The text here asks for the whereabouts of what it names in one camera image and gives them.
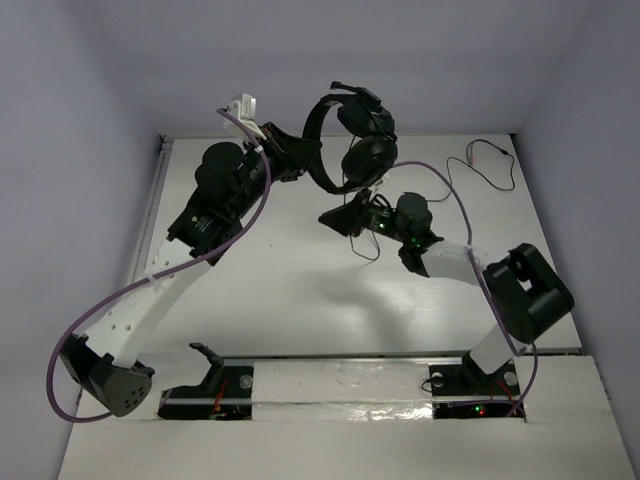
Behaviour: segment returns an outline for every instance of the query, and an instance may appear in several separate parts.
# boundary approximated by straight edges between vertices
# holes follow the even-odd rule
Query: white wall
[[[591,0],[90,2],[161,133],[221,133],[241,91],[300,131],[332,80],[368,86],[402,133],[505,133]]]
[[[597,0],[517,147],[558,268],[576,296],[640,467],[640,2]]]
[[[0,2],[3,479],[57,477],[71,426],[48,407],[46,362],[123,280],[156,158],[155,131],[83,8]],[[73,411],[67,377],[58,391]]]

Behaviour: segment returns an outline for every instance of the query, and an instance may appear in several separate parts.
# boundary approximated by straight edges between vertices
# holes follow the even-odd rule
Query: white arm link
[[[471,262],[467,255],[468,247],[448,240],[438,242],[422,255],[422,263],[431,278],[450,278],[469,285],[478,286]],[[505,254],[490,254],[482,249],[473,248],[473,255],[480,270],[484,270],[487,265],[504,258]]]
[[[177,240],[165,240],[140,278],[192,260],[189,251],[187,245]],[[99,356],[111,354],[114,366],[133,366],[156,326],[209,267],[202,262],[130,293],[85,331],[89,337],[87,346]]]
[[[511,337],[513,345],[518,350],[526,348],[526,344]],[[498,325],[495,325],[485,337],[480,340],[469,352],[471,358],[487,375],[492,374],[506,362],[511,360],[513,352],[504,339],[504,334]]]

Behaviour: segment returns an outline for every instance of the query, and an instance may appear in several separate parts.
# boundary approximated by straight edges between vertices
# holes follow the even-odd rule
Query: black headphones
[[[309,174],[326,192],[343,195],[370,187],[391,168],[398,158],[398,137],[394,133],[393,117],[369,90],[340,82],[332,82],[330,89],[342,89],[355,95],[331,93],[322,97],[309,113],[302,137],[320,140],[327,113],[334,105],[342,105],[338,109],[338,120],[349,133],[361,138],[342,159],[342,172],[347,182],[338,187],[331,181],[320,153],[311,163]]]

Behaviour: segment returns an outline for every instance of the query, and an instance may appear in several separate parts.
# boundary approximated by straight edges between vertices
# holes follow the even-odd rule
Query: robotic arm
[[[149,285],[129,294],[81,336],[66,339],[60,351],[64,365],[109,412],[118,417],[131,413],[151,390],[154,371],[137,360],[143,343],[187,288],[220,260],[229,248],[225,245],[230,246],[230,240],[242,229],[241,219],[265,192],[267,171],[261,149],[268,158],[272,182],[297,180],[311,171],[322,188],[342,193],[328,180],[320,158],[322,120],[336,103],[343,104],[338,110],[343,125],[363,138],[343,160],[349,181],[346,191],[358,193],[346,205],[321,215],[320,223],[345,236],[357,236],[367,229],[400,242],[400,259],[410,272],[478,284],[467,247],[448,242],[431,230],[433,216],[423,197],[405,193],[393,208],[368,190],[396,158],[393,119],[368,90],[336,82],[332,88],[355,95],[323,97],[307,120],[303,138],[288,135],[273,123],[258,127],[254,123],[255,100],[245,94],[235,99],[227,109],[227,116],[235,121],[226,121],[225,128],[243,140],[247,139],[245,130],[251,131],[260,146],[245,143],[244,151],[229,142],[211,146],[195,172],[195,192],[142,275],[149,279]],[[239,128],[238,123],[246,128]],[[176,269],[162,281],[154,277],[221,247],[222,253],[207,262]],[[573,308],[570,293],[531,245],[521,245],[502,260],[474,252],[517,348],[533,342]],[[527,281],[531,287],[525,289],[522,282]],[[220,388],[222,359],[202,345],[192,347],[212,363],[203,385],[207,383],[209,390]],[[480,392],[482,388],[477,387],[483,379],[499,373],[511,357],[503,332],[496,327],[465,354],[462,369],[447,375],[459,377],[471,390]]]
[[[297,180],[322,146],[319,140],[290,136],[272,123],[258,127],[253,121],[255,100],[248,95],[234,100],[227,112],[260,138],[260,147],[245,143],[243,152],[235,143],[223,142],[204,153],[195,172],[195,192],[143,273],[149,285],[129,294],[82,336],[69,336],[60,351],[72,378],[115,416],[131,413],[151,389],[154,371],[137,361],[144,341],[225,252],[162,281],[154,275],[224,248],[240,232],[240,220],[265,191],[267,172],[259,148],[268,158],[273,183]],[[225,123],[231,125],[232,133],[246,140],[235,122]]]
[[[410,272],[479,286],[469,247],[433,233],[433,215],[424,197],[404,193],[396,208],[382,199],[362,190],[349,203],[322,214],[319,221],[344,236],[370,230],[400,242],[398,255]],[[483,393],[504,373],[501,369],[514,353],[507,335],[517,351],[524,351],[574,307],[573,296],[533,245],[523,243],[504,258],[476,248],[473,255],[506,331],[496,325],[463,356],[460,366],[434,367],[448,377],[441,383],[470,395]]]

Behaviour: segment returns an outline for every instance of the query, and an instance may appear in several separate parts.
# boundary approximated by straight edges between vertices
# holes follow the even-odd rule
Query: purple cable
[[[236,119],[233,116],[231,116],[229,113],[227,113],[226,110],[224,110],[222,108],[219,108],[218,110],[216,110],[216,112],[219,115],[222,115],[226,119],[230,120],[231,122],[235,123],[238,126],[238,128],[240,128],[240,130],[242,130],[242,132],[245,135],[247,135],[247,137],[249,137],[249,140],[251,140],[251,143],[257,149],[258,149],[258,147],[261,147],[260,142],[255,137],[253,132],[251,130],[249,130],[242,122],[240,122],[238,119]],[[182,271],[182,270],[184,270],[186,268],[189,268],[189,267],[192,267],[194,265],[197,265],[198,263],[206,262],[207,260],[209,260],[209,259],[211,259],[213,257],[216,257],[216,256],[220,255],[221,253],[224,253],[226,250],[229,249],[229,247],[231,247],[234,243],[236,243],[238,240],[240,240],[245,235],[245,233],[247,233],[249,231],[249,229],[251,229],[251,227],[253,227],[253,225],[258,220],[258,217],[260,216],[260,214],[264,210],[265,205],[267,204],[267,199],[269,198],[269,191],[271,189],[271,182],[272,182],[271,168],[269,166],[269,159],[265,155],[264,150],[262,150],[261,148],[259,149],[259,153],[260,153],[260,158],[262,159],[262,162],[264,163],[264,167],[265,167],[266,179],[265,179],[264,193],[262,194],[262,199],[260,200],[260,203],[258,204],[258,208],[256,209],[256,212],[253,214],[253,216],[247,222],[247,224],[244,226],[244,228],[242,228],[242,230],[240,230],[230,240],[228,240],[227,242],[223,243],[222,245],[220,245],[218,248],[212,250],[211,252],[208,252],[205,255],[199,256],[198,258],[194,258],[193,260],[189,260],[188,262],[182,263],[182,264],[177,265],[175,267],[168,268],[166,270],[163,270],[161,272],[158,272],[158,273],[154,274],[153,277],[156,280],[164,278],[164,277],[166,277],[168,275],[171,275],[173,273],[180,272],[180,271]],[[64,331],[64,333],[60,337],[60,340],[58,340],[58,343],[56,343],[56,346],[53,349],[53,352],[51,353],[51,357],[49,358],[49,364],[47,365],[46,390],[47,390],[47,399],[49,400],[49,404],[51,405],[51,408],[63,420],[66,420],[66,421],[71,422],[71,423],[90,423],[90,422],[97,422],[98,420],[103,420],[103,419],[111,416],[111,413],[103,413],[101,415],[96,415],[94,417],[84,417],[84,418],[76,417],[76,416],[73,416],[73,415],[69,415],[67,412],[62,410],[62,408],[58,404],[58,400],[56,399],[55,392],[53,390],[53,375],[54,375],[54,372],[55,372],[56,361],[58,359],[58,356],[60,355],[60,352],[62,351],[62,347],[64,345],[64,342],[67,341],[67,339],[71,336],[71,334],[74,332],[74,330],[76,330],[80,325],[82,325],[89,318],[91,318],[93,315],[95,315],[96,312],[98,312],[102,308],[106,307],[107,305],[109,305],[113,301],[117,300],[118,298],[122,297],[123,295],[126,295],[127,293],[132,292],[132,291],[142,287],[143,285],[146,285],[147,283],[149,283],[149,279],[148,278],[142,278],[142,279],[138,280],[137,282],[134,282],[134,283],[132,283],[130,285],[127,285],[124,288],[121,288],[117,292],[114,292],[111,295],[109,295],[104,300],[98,302],[93,307],[91,307],[89,310],[87,310],[82,316],[80,316],[80,318],[78,318],[75,322],[73,322],[69,326],[69,328],[67,328]]]
[[[467,251],[467,255],[469,256],[469,261],[471,262],[471,268],[473,269],[473,273],[476,277],[476,280],[478,281],[478,285],[480,286],[480,289],[482,290],[482,293],[484,294],[484,297],[486,298],[487,303],[489,304],[489,308],[491,308],[491,311],[493,312],[493,316],[495,317],[496,322],[498,322],[500,331],[502,331],[502,334],[504,335],[504,339],[507,342],[507,345],[509,345],[509,348],[511,349],[511,353],[513,353],[513,355],[516,357],[521,356],[524,350],[519,351],[516,348],[516,346],[513,344],[513,341],[511,340],[511,335],[509,335],[509,332],[505,327],[504,322],[502,321],[502,318],[500,318],[500,312],[498,312],[498,307],[496,306],[495,302],[493,301],[493,298],[491,297],[491,292],[489,291],[489,287],[484,281],[484,277],[482,276],[482,272],[480,271],[478,262],[476,262],[476,257],[473,255],[473,250],[471,247],[473,242],[473,233],[471,231],[471,221],[469,220],[467,209],[464,207],[464,204],[462,203],[462,199],[460,198],[460,195],[458,195],[458,192],[456,191],[456,189],[453,188],[453,185],[451,184],[451,182],[449,182],[449,180],[447,180],[447,178],[442,173],[440,173],[440,171],[436,167],[429,165],[426,162],[419,162],[415,160],[408,161],[408,162],[399,162],[394,164],[393,167],[391,168],[404,167],[406,165],[418,165],[418,166],[428,168],[433,173],[435,173],[438,177],[440,177],[440,180],[442,180],[445,183],[445,185],[447,185],[447,187],[451,190],[451,193],[453,194],[456,201],[458,202],[458,206],[460,207],[460,212],[462,213],[462,217],[464,218],[464,223],[467,226],[467,245],[469,247]],[[522,403],[524,402],[525,397],[529,393],[529,390],[531,390],[531,387],[533,386],[533,382],[536,379],[536,375],[538,373],[538,350],[536,349],[536,346],[533,343],[531,344],[531,349],[533,351],[533,371],[531,372],[531,378],[529,379],[529,383],[527,384],[527,387],[524,389],[524,391],[520,395],[520,398],[514,404],[513,408],[511,409],[511,411],[507,416],[511,416],[517,409],[522,407]],[[454,403],[456,405],[477,404],[477,402],[475,403],[454,402]],[[483,403],[511,403],[511,402],[506,400],[491,400]]]

